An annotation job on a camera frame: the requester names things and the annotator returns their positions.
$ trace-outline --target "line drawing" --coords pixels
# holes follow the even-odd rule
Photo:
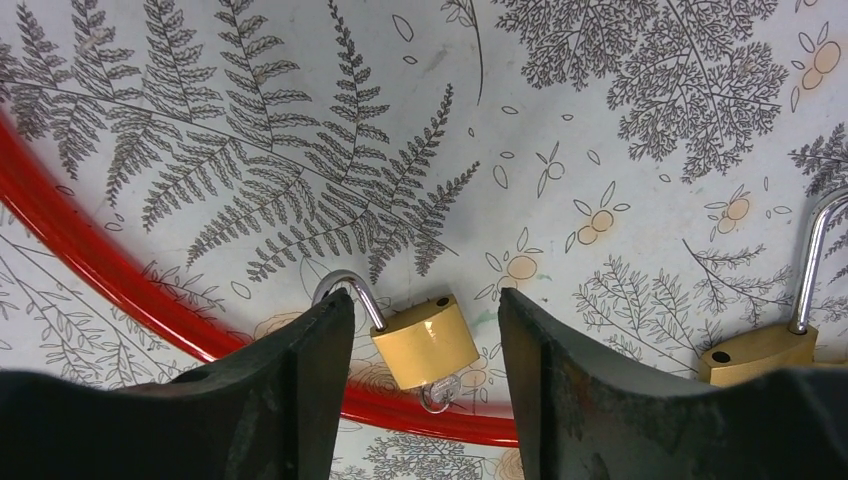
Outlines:
[[[792,295],[786,291],[787,282],[792,278],[789,265],[784,265],[766,277],[740,273],[742,267],[750,266],[766,251],[762,244],[753,249],[745,247],[736,253],[722,253],[714,249],[695,252],[685,239],[682,242],[704,274],[703,279],[695,284],[692,295],[693,301],[701,299],[699,309],[718,315],[727,310],[729,305],[742,303],[745,312],[740,320],[759,327],[762,325],[763,307],[772,304],[788,308],[792,305]],[[811,316],[814,320],[832,323],[841,318],[846,308],[848,296],[826,297],[816,301]]]
[[[557,150],[559,150],[559,141],[557,141],[553,150],[551,150],[551,154],[547,157],[536,152],[536,157],[545,164],[545,168],[542,170],[542,175],[539,177],[539,182],[536,185],[536,198],[542,198],[542,194],[545,193],[545,187],[548,185],[548,180],[559,180],[565,175],[565,165],[562,162],[554,161]]]
[[[815,42],[806,33],[798,33],[798,43],[801,44],[801,48],[807,54],[812,55],[812,58],[806,64],[801,60],[792,60],[792,66],[796,70],[804,72],[800,85],[792,87],[790,94],[790,106],[793,113],[801,99],[801,90],[815,90],[822,84],[824,78],[839,65],[839,60],[842,58],[842,47],[833,40],[828,41],[829,31],[830,22],[825,22],[819,30]]]
[[[395,24],[395,30],[397,30],[400,38],[402,38],[406,43],[411,42],[415,37],[415,32],[412,30],[412,26],[409,22],[400,15],[395,14],[392,14],[392,22]]]
[[[788,156],[801,173],[810,177],[807,185],[807,198],[818,198],[838,188],[848,186],[848,139],[845,136],[845,123],[839,123],[825,138],[819,135],[813,142],[800,149],[792,149]],[[830,221],[829,229],[841,226],[848,218],[848,209],[836,212]],[[848,232],[843,232],[825,252],[825,259],[848,245]],[[848,275],[848,265],[842,267],[831,278],[830,283]]]
[[[739,185],[730,199],[726,202],[712,202],[704,205],[709,211],[707,218],[715,222],[710,230],[710,242],[715,240],[716,233],[727,235],[736,230],[736,227],[751,208],[751,202],[745,198],[751,192],[745,190],[745,184]]]
[[[688,0],[495,3],[507,9],[495,27],[517,34],[528,50],[521,70],[528,83],[570,83],[581,92],[590,77],[612,77],[607,104],[627,108],[619,136],[630,142],[631,159],[661,162],[683,144],[684,183],[741,163],[751,139],[771,132],[781,112],[775,99],[788,70],[770,45],[751,41],[778,2],[744,12],[733,2]],[[743,125],[740,117],[758,120]]]
[[[477,58],[480,63],[480,86],[477,89],[477,106],[480,106],[480,99],[483,97],[483,44],[480,41],[480,27],[477,25],[474,0],[445,0],[440,10],[449,10],[445,19],[446,23],[459,22],[463,27],[474,29],[477,37]]]
[[[582,245],[591,245],[598,241],[604,235],[607,235],[612,226],[615,224],[617,213],[630,210],[629,203],[617,203],[612,208],[607,208],[612,202],[615,195],[615,180],[610,182],[607,189],[601,195],[601,200],[598,202],[598,208],[593,210],[586,202],[579,199],[574,199],[574,206],[577,211],[589,219],[589,223],[578,230],[571,232],[565,240],[565,253],[568,253],[574,246],[575,240]]]
[[[500,278],[483,287],[474,297],[474,300],[489,298],[496,302],[500,298],[501,289],[503,288],[519,288],[526,282],[532,280],[539,270],[539,263],[533,258],[533,255],[544,253],[542,250],[535,247],[528,247],[527,243],[530,239],[530,232],[527,227],[521,230],[518,235],[518,240],[515,242],[515,252],[510,253],[505,250],[500,258],[495,255],[485,252],[484,257],[489,267],[496,273],[500,274]]]
[[[495,183],[504,190],[509,190],[509,177],[506,175],[503,165],[495,165],[492,168],[492,176],[495,177]]]

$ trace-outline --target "fern illustration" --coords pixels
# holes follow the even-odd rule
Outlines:
[[[212,78],[215,67],[192,67],[198,63],[203,44],[189,46],[195,30],[183,28],[183,11],[174,0],[145,0],[150,35],[149,77],[144,77],[144,98],[159,111],[185,122],[214,118],[224,109],[211,103],[221,95],[199,84]]]
[[[59,68],[67,60],[52,53],[59,46],[46,38],[44,29],[26,4],[18,4],[17,14],[26,56],[23,62],[9,62],[9,80],[29,81],[55,88],[71,78],[68,70]],[[12,114],[18,120],[18,133],[27,140],[44,137],[50,130],[50,111],[53,107],[50,95],[32,84],[13,85],[10,93],[15,100]]]
[[[590,75],[603,77],[621,70],[641,30],[657,12],[656,0],[494,0],[509,11],[496,28],[517,32],[530,58],[521,68],[536,88],[571,82],[578,91]]]
[[[694,373],[691,361],[720,341],[720,321],[707,320],[696,329],[689,319],[689,294],[681,293],[678,276],[663,269],[649,277],[610,256],[574,297],[587,330],[610,331],[605,342],[636,361],[644,347],[677,364],[679,372]]]
[[[76,32],[77,55],[71,68],[80,86],[101,98],[133,100],[141,97],[137,88],[116,88],[114,82],[141,73],[125,62],[133,50],[108,48],[115,39],[115,27],[104,26],[106,12],[97,10],[97,0],[72,0],[75,14],[71,16]]]
[[[840,123],[831,131],[825,140],[820,135],[812,144],[806,144],[801,149],[793,149],[789,153],[795,166],[800,168],[803,175],[811,177],[807,185],[807,197],[820,197],[834,190],[848,186],[848,140],[845,136],[845,123]],[[834,215],[829,228],[841,225],[848,218],[848,210],[842,209]],[[848,245],[848,232],[839,236],[827,249],[825,258],[842,250]],[[830,280],[830,283],[848,275],[848,265],[841,268]]]
[[[717,250],[695,252],[685,240],[683,245],[704,272],[704,278],[695,284],[693,295],[693,299],[701,298],[699,308],[715,315],[727,310],[731,304],[741,303],[745,310],[740,319],[758,327],[761,325],[762,311],[766,305],[792,305],[792,295],[785,291],[785,286],[792,276],[788,265],[779,268],[771,276],[728,275],[728,271],[751,265],[751,262],[765,252],[762,245],[753,250],[743,248],[732,254]],[[815,319],[825,323],[838,321],[846,314],[848,296],[817,300],[811,313]]]
[[[297,113],[273,112],[269,107],[292,102],[311,102],[312,98],[300,90],[265,91],[263,88],[270,78],[300,67],[289,60],[275,60],[257,65],[256,61],[260,55],[282,45],[283,41],[274,35],[255,38],[268,19],[261,15],[241,19],[241,15],[247,11],[252,1],[220,2],[226,10],[215,13],[215,18],[230,27],[230,30],[221,32],[218,36],[237,49],[237,53],[221,52],[221,56],[237,69],[224,70],[224,73],[240,90],[227,90],[232,101],[227,123],[245,139],[265,148],[272,145],[305,146],[307,142],[302,138],[275,131],[302,125],[314,126],[318,125],[318,121]]]
[[[389,137],[366,120],[387,112],[389,105],[371,104],[380,95],[380,87],[365,88],[366,82],[371,77],[371,68],[364,66],[362,55],[356,52],[350,29],[345,26],[344,18],[339,15],[339,7],[332,0],[329,6],[330,15],[336,21],[336,32],[339,34],[336,42],[342,47],[339,53],[339,58],[342,59],[339,69],[344,77],[336,82],[341,93],[333,96],[338,103],[331,106],[330,111],[344,120],[348,126],[332,121],[323,122],[323,126],[328,131],[318,133],[321,143],[311,144],[311,150],[305,155],[321,175],[333,182],[368,187],[369,181],[357,176],[379,177],[380,172],[360,160],[385,160],[386,157],[376,148],[368,147],[361,142],[363,138],[369,138],[388,144]]]
[[[744,9],[731,0],[497,1],[509,8],[497,27],[518,32],[530,51],[522,73],[531,84],[570,81],[579,91],[590,76],[614,75],[607,103],[630,108],[619,122],[630,157],[663,161],[684,141],[684,183],[741,163],[780,113],[787,69],[767,44],[734,45],[776,0]]]
[[[365,460],[374,464],[375,480],[482,479],[486,462],[485,457],[467,453],[461,443],[407,433],[375,438]]]

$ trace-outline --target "orange berry drawing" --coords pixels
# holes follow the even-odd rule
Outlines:
[[[796,70],[804,72],[801,76],[801,85],[795,86],[792,89],[789,104],[793,112],[798,108],[798,101],[801,99],[801,90],[809,91],[818,88],[824,82],[825,77],[836,68],[839,60],[842,58],[842,47],[833,40],[827,39],[829,28],[829,22],[826,22],[819,31],[815,42],[804,32],[798,34],[798,42],[801,44],[801,48],[808,54],[811,54],[812,59],[807,60],[806,63],[800,60],[792,60],[792,66]]]
[[[745,184],[743,183],[733,192],[729,201],[713,202],[704,205],[704,208],[712,211],[707,215],[707,218],[715,222],[710,232],[711,242],[715,240],[716,233],[727,235],[736,230],[738,222],[748,215],[748,212],[751,210],[751,202],[745,197],[751,192],[744,190]]]
[[[601,196],[601,201],[596,210],[593,210],[592,207],[582,200],[574,200],[574,206],[588,218],[588,223],[580,227],[577,231],[571,232],[571,235],[565,241],[565,253],[571,250],[575,241],[582,245],[595,243],[615,225],[616,213],[630,210],[630,205],[627,203],[618,203],[614,207],[608,208],[614,195],[615,181],[610,182],[609,187],[607,187],[607,190]]]
[[[501,294],[501,289],[519,288],[522,283],[532,280],[536,276],[539,271],[539,264],[533,259],[533,256],[543,252],[538,248],[528,247],[527,241],[529,238],[530,234],[527,227],[524,227],[524,230],[518,236],[518,241],[515,242],[515,252],[510,253],[509,250],[506,250],[500,258],[486,252],[486,262],[489,263],[492,270],[501,274],[501,277],[480,290],[474,300],[489,297],[495,302]]]

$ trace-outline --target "plant illustration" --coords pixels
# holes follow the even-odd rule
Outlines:
[[[604,194],[601,196],[601,201],[598,203],[598,209],[593,210],[583,200],[574,199],[574,206],[577,211],[586,216],[588,224],[580,227],[579,230],[571,232],[565,240],[565,253],[568,253],[574,246],[574,241],[577,240],[582,245],[591,245],[598,241],[603,235],[606,235],[613,225],[615,225],[615,214],[630,210],[630,204],[617,203],[611,209],[607,208],[612,202],[615,195],[615,181],[610,182]]]
[[[430,479],[482,479],[492,460],[469,455],[465,445],[449,440],[396,433],[377,437],[365,460],[374,464],[372,478],[390,480],[409,476]]]
[[[491,348],[482,347],[480,358],[469,365],[459,375],[462,384],[462,396],[471,397],[471,413],[477,413],[477,402],[489,403],[489,387],[506,379],[503,368],[491,365],[501,354],[501,344],[496,343]]]
[[[542,170],[542,175],[539,177],[539,184],[536,187],[536,198],[542,198],[542,194],[545,193],[545,186],[548,184],[548,180],[559,180],[565,175],[565,166],[562,162],[555,161],[556,152],[559,150],[559,142],[554,145],[553,150],[551,150],[551,154],[545,157],[539,152],[536,152],[536,157],[545,164],[545,169]]]
[[[505,250],[503,255],[498,257],[486,252],[486,262],[489,266],[500,275],[497,282],[490,283],[483,287],[482,290],[474,297],[474,300],[491,298],[493,302],[497,302],[501,294],[501,289],[504,288],[519,288],[528,280],[532,280],[539,270],[539,264],[532,257],[539,253],[544,253],[542,250],[535,247],[528,247],[527,242],[530,239],[530,233],[527,227],[521,230],[518,235],[518,240],[515,242],[515,252],[510,253]]]
[[[21,305],[17,312],[39,324],[39,349],[46,352],[45,365],[58,366],[56,374],[83,385],[112,389],[164,382],[193,368],[176,359],[163,362],[153,358],[151,352],[167,350],[168,345],[116,308],[107,315],[97,311],[83,292],[69,288],[56,272],[39,263],[42,252],[18,245],[6,233],[0,234],[0,241],[7,247],[0,256],[2,291],[14,288],[26,299],[26,307]]]
[[[522,74],[531,85],[571,82],[581,91],[590,77],[613,76],[607,103],[629,108],[619,135],[631,142],[630,157],[663,161],[685,142],[685,183],[741,163],[753,135],[769,133],[780,113],[773,101],[788,71],[769,45],[736,45],[776,0],[744,10],[730,0],[496,3],[508,9],[496,27],[518,33],[528,49]]]
[[[300,67],[289,60],[258,63],[257,58],[274,47],[283,45],[282,39],[275,35],[258,36],[262,25],[268,21],[262,15],[247,16],[250,1],[222,0],[224,10],[215,13],[215,18],[223,22],[229,30],[218,34],[226,40],[236,52],[221,52],[221,56],[234,69],[226,69],[227,78],[238,90],[227,90],[230,101],[230,113],[227,123],[247,140],[265,148],[273,145],[304,146],[306,141],[293,136],[277,133],[281,129],[301,125],[318,125],[318,121],[307,115],[291,112],[276,112],[275,105],[292,102],[311,102],[312,98],[301,90],[277,89],[266,91],[266,82],[277,75],[297,70]]]
[[[807,54],[812,55],[812,59],[808,60],[806,64],[801,60],[792,60],[792,66],[796,70],[804,72],[804,75],[801,77],[800,86],[796,85],[792,87],[790,106],[793,112],[797,109],[798,101],[801,99],[801,89],[815,90],[818,88],[824,81],[824,78],[833,72],[842,58],[842,47],[837,42],[833,40],[828,41],[827,39],[829,30],[830,22],[825,22],[821,30],[819,30],[819,35],[815,42],[804,32],[798,34],[798,43],[801,44],[801,48]]]
[[[146,189],[142,212],[147,230],[188,204],[205,202],[222,189],[235,191],[235,198],[196,235],[187,265],[224,243],[261,233],[265,225],[275,231],[247,265],[254,281],[299,258],[341,255],[342,250],[350,254],[354,248],[371,255],[372,281],[402,248],[415,250],[421,275],[444,252],[456,254],[436,237],[479,163],[432,190],[422,183],[445,132],[452,87],[447,86],[423,137],[412,139],[399,158],[389,158],[378,147],[390,139],[373,123],[389,105],[377,101],[380,86],[372,85],[371,69],[332,1],[342,75],[330,107],[334,120],[320,121],[286,110],[309,102],[308,94],[270,87],[269,78],[299,66],[260,56],[275,52],[282,40],[261,34],[267,19],[251,14],[253,2],[226,0],[221,5],[213,15],[214,25],[224,27],[219,36],[232,47],[220,52],[233,85],[226,91],[229,110],[222,106],[224,97],[205,86],[217,67],[202,62],[203,44],[184,26],[183,11],[174,0],[145,0],[150,60],[144,68],[129,65],[132,50],[109,47],[116,29],[108,26],[96,1],[74,3],[78,45],[70,71],[60,68],[67,61],[52,53],[55,44],[27,7],[19,5],[23,43],[34,46],[18,59],[10,45],[0,44],[0,94],[11,98],[21,135],[32,140],[52,132],[65,152],[61,156],[69,176],[76,178],[82,161],[99,148],[99,132],[115,134],[107,201],[115,207],[134,177],[155,169],[158,178]],[[123,80],[139,72],[144,99],[153,109],[135,101],[140,91],[124,87]],[[80,88],[62,88],[67,81]],[[220,116],[233,134],[201,123]],[[316,127],[315,141],[300,133]],[[305,162],[275,153],[282,147],[300,152]]]
[[[721,342],[721,321],[689,318],[691,298],[681,293],[679,276],[660,269],[650,276],[631,268],[621,257],[609,257],[574,297],[587,331],[609,332],[604,341],[613,350],[643,361],[643,349],[680,367],[673,373],[694,373],[692,361]]]
[[[477,12],[474,10],[473,0],[445,0],[442,10],[448,11],[445,22],[459,22],[466,28],[473,28],[477,35],[477,58],[480,63],[480,86],[477,89],[477,105],[483,97],[483,44],[480,42],[480,26],[477,25]]]
[[[704,205],[710,211],[707,218],[716,222],[710,231],[710,241],[715,240],[716,233],[726,235],[736,229],[736,224],[748,215],[751,202],[747,197],[751,192],[745,191],[745,184],[739,186],[726,202],[712,202]]]
[[[820,135],[813,143],[808,143],[800,149],[792,149],[789,157],[802,173],[811,177],[807,185],[807,197],[821,197],[836,189],[848,186],[848,140],[845,137],[845,124],[834,127],[830,136],[825,139]],[[848,210],[842,209],[834,214],[830,229],[841,225],[848,218]],[[848,245],[848,232],[843,233],[831,244],[825,253],[825,258],[842,250]],[[848,275],[848,265],[841,268],[830,280],[830,283]]]
[[[765,247],[758,245],[754,249],[743,248],[732,254],[717,250],[695,252],[684,240],[683,245],[704,273],[704,278],[695,284],[693,300],[701,299],[698,308],[713,315],[727,310],[730,305],[741,303],[744,313],[740,320],[753,327],[762,325],[763,307],[792,305],[792,295],[786,292],[786,284],[792,278],[792,270],[786,265],[773,275],[745,276],[732,275],[737,269],[750,266],[763,252]],[[827,297],[817,300],[812,308],[813,319],[824,323],[838,321],[848,313],[848,296]]]

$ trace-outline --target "hole in padlock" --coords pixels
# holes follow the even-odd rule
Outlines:
[[[721,351],[713,352],[712,357],[713,357],[713,360],[715,360],[718,363],[727,363],[727,362],[730,361],[730,355],[728,355],[727,352],[721,352]]]

